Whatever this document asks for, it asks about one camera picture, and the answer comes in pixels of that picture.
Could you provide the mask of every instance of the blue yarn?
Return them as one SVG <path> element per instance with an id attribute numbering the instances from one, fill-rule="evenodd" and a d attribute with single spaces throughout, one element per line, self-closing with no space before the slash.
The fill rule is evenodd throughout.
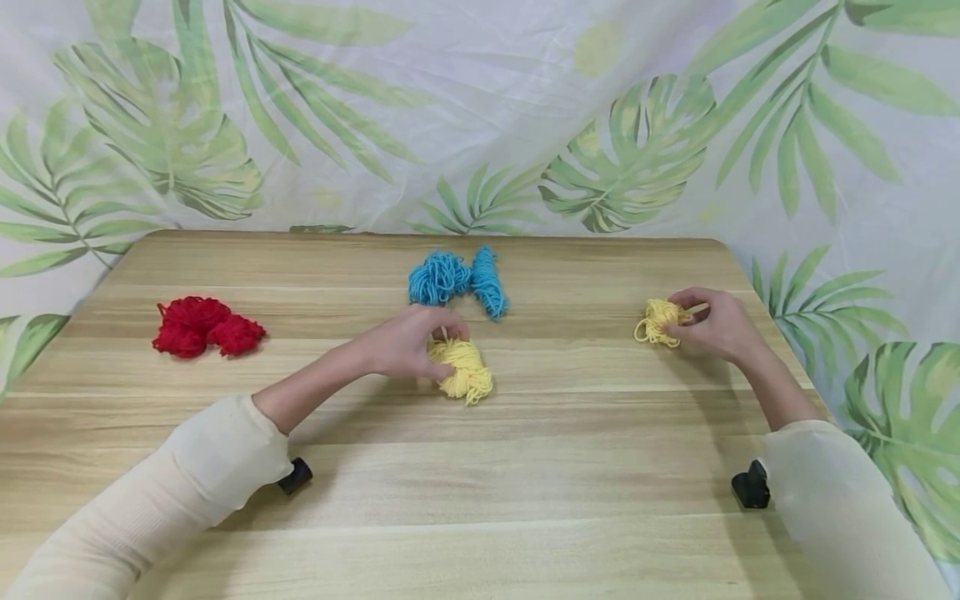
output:
<path id="1" fill-rule="evenodd" d="M 440 306 L 466 292 L 470 268 L 453 252 L 433 251 L 410 272 L 410 303 Z"/>
<path id="2" fill-rule="evenodd" d="M 473 277 L 470 278 L 473 295 L 483 304 L 487 315 L 494 321 L 510 308 L 510 300 L 503 295 L 500 275 L 496 271 L 496 254 L 490 246 L 484 246 L 473 257 Z"/>

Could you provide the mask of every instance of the hand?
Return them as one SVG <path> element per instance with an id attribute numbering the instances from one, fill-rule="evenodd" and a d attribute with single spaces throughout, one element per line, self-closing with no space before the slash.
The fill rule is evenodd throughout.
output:
<path id="1" fill-rule="evenodd" d="M 763 336 L 747 316 L 743 302 L 727 292 L 691 287 L 669 298 L 683 308 L 706 304 L 682 325 L 670 325 L 666 334 L 681 342 L 693 342 L 737 366 L 767 348 Z"/>
<path id="2" fill-rule="evenodd" d="M 437 306 L 414 304 L 383 324 L 361 333 L 347 344 L 356 352 L 369 372 L 388 377 L 425 377 L 441 380 L 450 377 L 453 367 L 434 364 L 426 355 L 427 338 L 469 339 L 469 330 L 455 313 Z"/>

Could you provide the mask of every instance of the forearm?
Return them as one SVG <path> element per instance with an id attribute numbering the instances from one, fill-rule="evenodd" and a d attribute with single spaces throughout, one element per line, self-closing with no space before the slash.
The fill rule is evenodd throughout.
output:
<path id="1" fill-rule="evenodd" d="M 807 397 L 793 373 L 765 344 L 752 348 L 734 364 L 753 388 L 771 431 L 779 431 L 800 420 L 826 418 Z"/>
<path id="2" fill-rule="evenodd" d="M 283 435 L 349 383 L 368 374 L 367 358 L 345 344 L 253 395 L 253 404 Z"/>
<path id="3" fill-rule="evenodd" d="M 795 422 L 767 436 L 764 466 L 777 512 L 826 598 L 952 598 L 886 479 L 853 438 L 828 422 Z"/>
<path id="4" fill-rule="evenodd" d="M 70 517 L 7 597 L 126 598 L 157 561 L 290 470 L 286 438 L 250 398 L 224 398 Z"/>

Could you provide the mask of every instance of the person's left hand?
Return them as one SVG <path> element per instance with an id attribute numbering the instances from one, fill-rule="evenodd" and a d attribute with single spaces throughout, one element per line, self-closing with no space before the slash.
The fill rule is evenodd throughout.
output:
<path id="1" fill-rule="evenodd" d="M 414 304 L 389 321 L 361 333 L 347 344 L 356 352 L 367 371 L 388 377 L 450 377 L 453 367 L 434 364 L 426 355 L 427 339 L 469 339 L 469 329 L 456 313 L 439 306 Z"/>

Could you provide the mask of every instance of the wooden table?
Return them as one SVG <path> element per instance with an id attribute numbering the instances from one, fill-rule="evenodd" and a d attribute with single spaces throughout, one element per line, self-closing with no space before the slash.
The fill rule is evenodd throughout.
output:
<path id="1" fill-rule="evenodd" d="M 0 589 L 71 513 L 220 395 L 252 392 L 406 304 L 435 248 L 500 255 L 513 305 L 454 302 L 495 377 L 465 408 L 363 379 L 294 432 L 313 483 L 275 487 L 135 598 L 816 598 L 773 511 L 730 478 L 766 426 L 742 375 L 640 345 L 649 298 L 731 290 L 816 397 L 732 255 L 705 240 L 163 232 L 140 241 L 0 405 Z M 156 303 L 210 295 L 270 332 L 174 362 Z"/>

